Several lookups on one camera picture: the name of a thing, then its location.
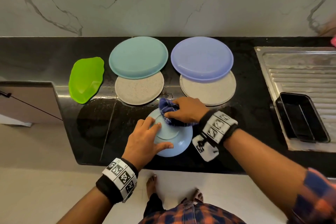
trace shirt sleeve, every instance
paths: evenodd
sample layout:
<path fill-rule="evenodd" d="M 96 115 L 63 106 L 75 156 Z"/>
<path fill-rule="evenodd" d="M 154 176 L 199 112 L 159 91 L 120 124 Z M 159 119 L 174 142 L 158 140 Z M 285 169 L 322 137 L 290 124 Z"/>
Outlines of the shirt sleeve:
<path fill-rule="evenodd" d="M 309 168 L 288 224 L 336 223 L 336 185 Z"/>

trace plate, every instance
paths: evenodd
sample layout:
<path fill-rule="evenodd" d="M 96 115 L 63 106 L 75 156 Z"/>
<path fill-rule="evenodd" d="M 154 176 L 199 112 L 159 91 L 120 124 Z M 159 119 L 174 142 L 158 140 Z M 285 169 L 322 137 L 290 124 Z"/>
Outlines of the plate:
<path fill-rule="evenodd" d="M 189 127 L 174 127 L 168 125 L 160 110 L 157 108 L 149 114 L 150 117 L 155 119 L 155 123 L 161 123 L 162 127 L 156 134 L 154 143 L 171 142 L 174 144 L 173 149 L 165 149 L 160 151 L 157 155 L 161 157 L 174 157 L 184 152 L 191 143 L 193 138 L 193 128 Z"/>
<path fill-rule="evenodd" d="M 224 78 L 215 82 L 193 82 L 180 76 L 180 87 L 187 97 L 198 98 L 207 106 L 228 102 L 236 91 L 236 79 L 230 71 Z"/>
<path fill-rule="evenodd" d="M 112 71 L 125 79 L 143 79 L 159 72 L 168 60 L 168 50 L 159 40 L 138 36 L 118 44 L 110 54 Z"/>
<path fill-rule="evenodd" d="M 171 63 L 189 80 L 214 82 L 229 73 L 233 66 L 233 54 L 221 41 L 197 36 L 185 39 L 174 47 Z"/>
<path fill-rule="evenodd" d="M 100 57 L 77 60 L 69 79 L 71 98 L 79 104 L 85 104 L 99 90 L 103 74 L 104 61 Z"/>
<path fill-rule="evenodd" d="M 115 93 L 129 105 L 143 105 L 156 99 L 163 90 L 164 79 L 161 72 L 150 77 L 130 80 L 118 77 L 115 81 Z"/>

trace orange and blue plaid shirt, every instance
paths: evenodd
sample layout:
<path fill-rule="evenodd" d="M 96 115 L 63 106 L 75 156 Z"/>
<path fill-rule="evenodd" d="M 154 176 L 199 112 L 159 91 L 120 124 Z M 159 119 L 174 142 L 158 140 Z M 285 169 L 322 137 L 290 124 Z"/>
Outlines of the orange and blue plaid shirt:
<path fill-rule="evenodd" d="M 184 201 L 177 207 L 155 212 L 139 224 L 194 224 L 194 223 L 245 223 L 232 213 L 200 202 Z M 321 173 L 308 169 L 303 186 L 297 195 L 293 216 L 288 224 L 335 224 L 336 185 Z"/>

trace pink object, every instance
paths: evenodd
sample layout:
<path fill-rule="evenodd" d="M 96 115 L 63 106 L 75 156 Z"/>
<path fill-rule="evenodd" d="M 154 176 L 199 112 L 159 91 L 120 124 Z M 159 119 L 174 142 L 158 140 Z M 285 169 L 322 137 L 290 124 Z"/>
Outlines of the pink object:
<path fill-rule="evenodd" d="M 334 36 L 333 39 L 331 39 L 331 44 L 336 47 L 336 35 Z"/>

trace pant leg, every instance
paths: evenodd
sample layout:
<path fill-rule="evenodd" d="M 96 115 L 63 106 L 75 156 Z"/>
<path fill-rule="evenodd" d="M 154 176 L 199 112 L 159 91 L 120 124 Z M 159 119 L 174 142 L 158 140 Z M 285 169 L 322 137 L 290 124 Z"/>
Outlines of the pant leg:
<path fill-rule="evenodd" d="M 149 201 L 147 202 L 147 206 L 145 209 L 145 212 L 143 213 L 143 217 L 145 218 L 149 214 L 155 213 L 155 212 L 161 212 L 165 211 L 162 206 L 162 201 L 159 199 L 158 195 L 156 193 L 153 193 L 150 196 Z"/>

